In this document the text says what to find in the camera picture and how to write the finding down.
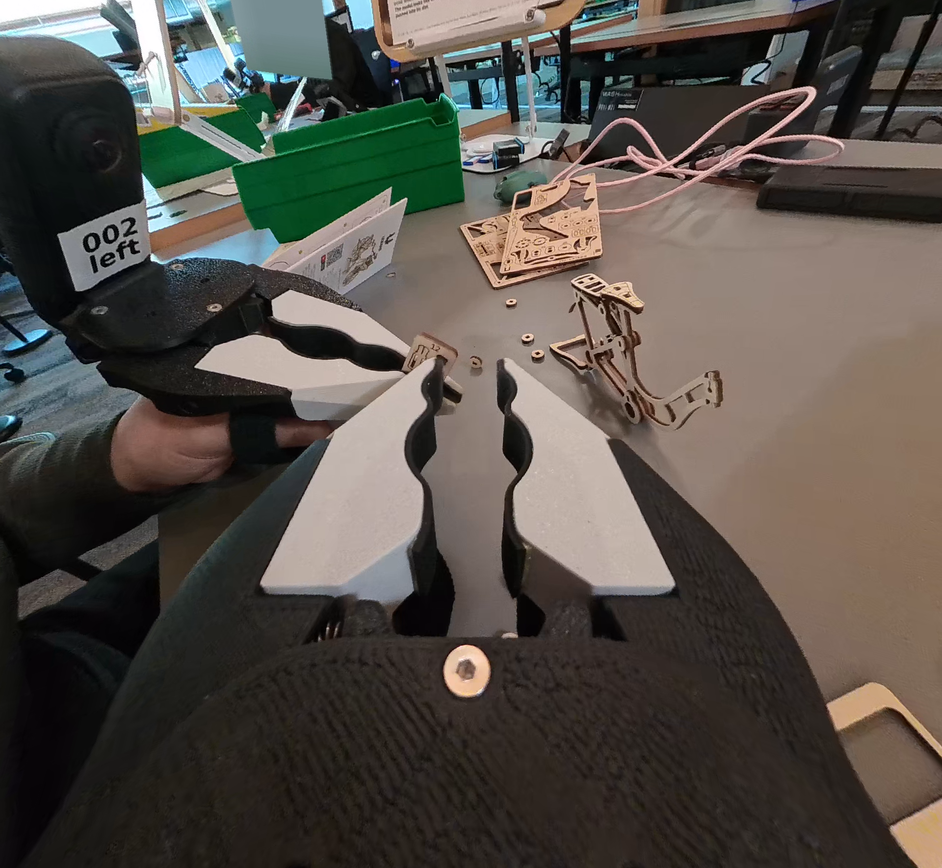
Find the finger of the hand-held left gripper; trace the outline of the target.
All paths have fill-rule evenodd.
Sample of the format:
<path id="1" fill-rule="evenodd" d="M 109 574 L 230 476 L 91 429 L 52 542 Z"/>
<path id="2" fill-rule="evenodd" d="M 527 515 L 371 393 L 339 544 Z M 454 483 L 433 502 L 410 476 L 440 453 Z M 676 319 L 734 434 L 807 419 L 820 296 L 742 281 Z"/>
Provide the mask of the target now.
<path id="1" fill-rule="evenodd" d="M 410 347 L 363 311 L 289 290 L 271 302 L 273 335 L 300 356 L 403 370 Z"/>
<path id="2" fill-rule="evenodd" d="M 409 373 L 370 370 L 345 359 L 307 358 L 263 335 L 215 345 L 196 369 L 287 391 L 297 418 L 335 422 L 351 419 Z"/>

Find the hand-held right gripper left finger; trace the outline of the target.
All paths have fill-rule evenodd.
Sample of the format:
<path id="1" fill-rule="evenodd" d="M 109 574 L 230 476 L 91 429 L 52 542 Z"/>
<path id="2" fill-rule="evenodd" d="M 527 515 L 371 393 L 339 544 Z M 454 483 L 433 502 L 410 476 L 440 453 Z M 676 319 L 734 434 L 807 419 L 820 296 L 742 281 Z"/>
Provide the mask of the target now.
<path id="1" fill-rule="evenodd" d="M 424 361 L 339 428 L 261 579 L 266 594 L 430 594 L 439 553 L 423 470 L 437 450 L 444 367 Z"/>

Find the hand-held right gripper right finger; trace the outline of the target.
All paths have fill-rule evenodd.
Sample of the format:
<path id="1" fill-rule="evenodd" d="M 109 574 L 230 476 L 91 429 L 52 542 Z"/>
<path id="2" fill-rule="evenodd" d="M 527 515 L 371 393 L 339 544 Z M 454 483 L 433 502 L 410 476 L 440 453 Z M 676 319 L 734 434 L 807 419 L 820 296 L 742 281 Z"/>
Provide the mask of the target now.
<path id="1" fill-rule="evenodd" d="M 510 358 L 497 363 L 502 561 L 512 596 L 660 596 L 676 582 L 606 434 Z"/>

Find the small slotted wooden part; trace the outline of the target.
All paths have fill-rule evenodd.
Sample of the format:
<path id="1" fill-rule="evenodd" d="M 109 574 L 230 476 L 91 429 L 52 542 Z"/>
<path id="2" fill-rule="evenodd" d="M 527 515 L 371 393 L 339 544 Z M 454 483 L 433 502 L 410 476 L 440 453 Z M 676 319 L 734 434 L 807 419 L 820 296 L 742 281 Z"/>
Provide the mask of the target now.
<path id="1" fill-rule="evenodd" d="M 443 374 L 448 377 L 459 354 L 457 348 L 435 335 L 429 332 L 420 332 L 412 342 L 402 369 L 404 372 L 409 372 L 428 360 L 441 358 L 445 362 Z"/>

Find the person's left forearm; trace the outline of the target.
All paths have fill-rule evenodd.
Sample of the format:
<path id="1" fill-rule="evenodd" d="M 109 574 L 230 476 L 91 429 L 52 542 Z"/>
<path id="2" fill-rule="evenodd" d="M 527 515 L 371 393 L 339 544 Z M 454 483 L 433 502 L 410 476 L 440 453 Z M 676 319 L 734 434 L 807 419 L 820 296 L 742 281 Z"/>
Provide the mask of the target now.
<path id="1" fill-rule="evenodd" d="M 111 448 L 122 417 L 2 445 L 3 596 L 135 529 L 166 504 L 163 495 L 135 494 L 117 482 Z"/>

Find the emptied wooden parts sheet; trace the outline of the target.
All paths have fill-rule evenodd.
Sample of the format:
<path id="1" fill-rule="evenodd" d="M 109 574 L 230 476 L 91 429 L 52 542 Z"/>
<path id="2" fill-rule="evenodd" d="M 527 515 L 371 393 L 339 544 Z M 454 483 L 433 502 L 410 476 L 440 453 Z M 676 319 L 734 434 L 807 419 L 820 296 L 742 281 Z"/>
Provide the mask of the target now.
<path id="1" fill-rule="evenodd" d="M 853 691 L 827 703 L 828 713 L 835 730 L 844 733 L 865 723 L 879 713 L 890 711 L 897 714 L 938 759 L 941 744 L 936 736 L 908 709 L 889 687 L 878 683 L 863 684 Z"/>

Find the person's left hand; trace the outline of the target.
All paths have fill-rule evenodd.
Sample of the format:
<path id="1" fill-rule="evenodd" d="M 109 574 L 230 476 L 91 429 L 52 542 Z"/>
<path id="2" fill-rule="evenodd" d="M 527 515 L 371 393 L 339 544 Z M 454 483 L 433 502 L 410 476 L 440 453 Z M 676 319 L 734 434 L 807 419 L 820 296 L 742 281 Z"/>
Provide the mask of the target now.
<path id="1" fill-rule="evenodd" d="M 235 464 L 230 416 L 175 416 L 138 397 L 112 434 L 116 482 L 134 494 L 164 494 L 218 480 Z"/>

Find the instruction booklet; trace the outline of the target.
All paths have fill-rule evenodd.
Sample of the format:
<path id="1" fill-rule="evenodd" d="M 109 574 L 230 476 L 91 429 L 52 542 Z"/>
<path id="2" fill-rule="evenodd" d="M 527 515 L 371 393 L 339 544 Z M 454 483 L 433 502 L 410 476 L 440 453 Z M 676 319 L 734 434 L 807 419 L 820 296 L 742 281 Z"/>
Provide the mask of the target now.
<path id="1" fill-rule="evenodd" d="M 263 268 L 347 293 L 389 268 L 407 204 L 406 198 L 392 203 L 386 189 L 307 237 L 281 244 Z"/>

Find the green plastic bin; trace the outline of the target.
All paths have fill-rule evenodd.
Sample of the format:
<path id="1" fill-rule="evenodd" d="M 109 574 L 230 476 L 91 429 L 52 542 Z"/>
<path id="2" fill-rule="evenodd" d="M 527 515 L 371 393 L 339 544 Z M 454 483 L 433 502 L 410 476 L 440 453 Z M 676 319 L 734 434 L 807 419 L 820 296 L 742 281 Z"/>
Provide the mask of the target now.
<path id="1" fill-rule="evenodd" d="M 289 243 L 387 189 L 407 213 L 462 202 L 460 134 L 447 96 L 416 98 L 277 135 L 274 156 L 237 163 L 233 176 L 253 228 Z"/>
<path id="2" fill-rule="evenodd" d="M 252 117 L 236 106 L 185 107 L 220 132 L 260 152 L 263 133 Z M 143 176 L 154 188 L 201 178 L 236 164 L 235 157 L 171 124 L 150 118 L 136 127 Z"/>

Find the scattered wooden washers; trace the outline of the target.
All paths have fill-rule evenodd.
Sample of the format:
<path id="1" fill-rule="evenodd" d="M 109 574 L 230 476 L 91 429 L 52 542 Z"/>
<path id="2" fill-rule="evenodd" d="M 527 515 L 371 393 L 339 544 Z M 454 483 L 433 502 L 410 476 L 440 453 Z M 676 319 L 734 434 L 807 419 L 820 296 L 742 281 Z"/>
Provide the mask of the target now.
<path id="1" fill-rule="evenodd" d="M 388 304 L 383 322 L 419 352 L 440 348 L 448 370 L 478 373 L 500 357 L 541 363 L 547 357 L 535 327 L 524 326 L 520 292 L 494 289 L 482 274 L 444 269 L 431 273 L 404 266 L 387 269 L 381 285 Z"/>

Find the wooden board on stand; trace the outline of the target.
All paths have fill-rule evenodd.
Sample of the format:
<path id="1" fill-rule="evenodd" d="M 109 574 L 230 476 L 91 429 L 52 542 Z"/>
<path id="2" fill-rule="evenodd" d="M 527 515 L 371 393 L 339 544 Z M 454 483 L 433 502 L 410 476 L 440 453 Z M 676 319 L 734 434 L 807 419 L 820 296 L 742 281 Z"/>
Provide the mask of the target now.
<path id="1" fill-rule="evenodd" d="M 136 127 L 153 118 L 196 135 L 235 157 L 236 163 L 261 159 L 262 150 L 249 148 L 184 110 L 161 0 L 132 4 L 139 58 L 135 75 L 128 78 L 71 41 L 48 35 L 2 36 L 2 144 L 22 156 L 27 148 L 71 148 L 77 140 L 78 159 L 101 160 L 108 174 L 118 160 L 128 160 L 135 151 L 142 173 Z M 19 148 L 19 143 L 26 147 Z"/>

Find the black labelled box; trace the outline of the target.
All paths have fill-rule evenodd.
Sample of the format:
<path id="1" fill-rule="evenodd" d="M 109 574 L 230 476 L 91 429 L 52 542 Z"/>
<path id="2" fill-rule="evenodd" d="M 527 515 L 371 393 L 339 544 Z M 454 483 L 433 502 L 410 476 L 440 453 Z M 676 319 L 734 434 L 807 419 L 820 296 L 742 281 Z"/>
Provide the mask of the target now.
<path id="1" fill-rule="evenodd" d="M 590 142 L 614 120 L 634 119 L 648 131 L 667 158 L 674 158 L 734 109 L 769 92 L 770 87 L 765 84 L 606 86 L 595 109 Z M 705 144 L 741 143 L 746 128 L 747 115 L 743 115 L 717 130 Z M 595 145 L 584 163 L 626 155 L 630 145 L 653 157 L 639 132 L 629 125 L 618 125 Z"/>

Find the black flat case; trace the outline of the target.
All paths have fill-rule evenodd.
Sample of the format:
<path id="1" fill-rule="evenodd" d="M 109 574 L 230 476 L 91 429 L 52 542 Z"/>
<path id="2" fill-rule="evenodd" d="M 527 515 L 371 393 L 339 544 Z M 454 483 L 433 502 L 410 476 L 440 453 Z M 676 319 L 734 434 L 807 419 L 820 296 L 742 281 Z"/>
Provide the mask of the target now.
<path id="1" fill-rule="evenodd" d="M 760 188 L 760 210 L 940 224 L 937 168 L 780 168 Z"/>

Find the long wooden desk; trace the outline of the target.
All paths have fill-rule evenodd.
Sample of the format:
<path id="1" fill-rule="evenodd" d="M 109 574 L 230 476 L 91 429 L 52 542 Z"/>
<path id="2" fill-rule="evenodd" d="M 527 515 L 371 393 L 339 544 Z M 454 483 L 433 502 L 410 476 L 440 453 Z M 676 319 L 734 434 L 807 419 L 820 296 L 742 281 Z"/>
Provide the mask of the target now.
<path id="1" fill-rule="evenodd" d="M 576 55 L 579 79 L 630 76 L 615 69 L 615 61 L 589 68 L 590 56 L 695 40 L 726 40 L 763 34 L 786 34 L 811 26 L 837 12 L 838 0 L 752 0 L 696 11 L 662 14 L 641 19 L 611 18 L 571 29 L 544 30 L 529 38 L 532 56 Z"/>

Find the wooden bicycle model frame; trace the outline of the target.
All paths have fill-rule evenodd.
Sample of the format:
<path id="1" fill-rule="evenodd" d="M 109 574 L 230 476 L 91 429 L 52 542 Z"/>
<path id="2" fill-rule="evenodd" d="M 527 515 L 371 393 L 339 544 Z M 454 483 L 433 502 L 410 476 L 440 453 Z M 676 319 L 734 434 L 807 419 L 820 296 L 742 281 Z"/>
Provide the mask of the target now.
<path id="1" fill-rule="evenodd" d="M 553 356 L 572 369 L 595 371 L 619 399 L 631 423 L 647 421 L 663 430 L 679 430 L 697 410 L 719 408 L 724 386 L 720 373 L 709 370 L 669 396 L 657 396 L 642 383 L 637 350 L 642 339 L 633 320 L 644 309 L 628 281 L 607 283 L 595 273 L 571 281 L 582 333 L 550 346 Z"/>

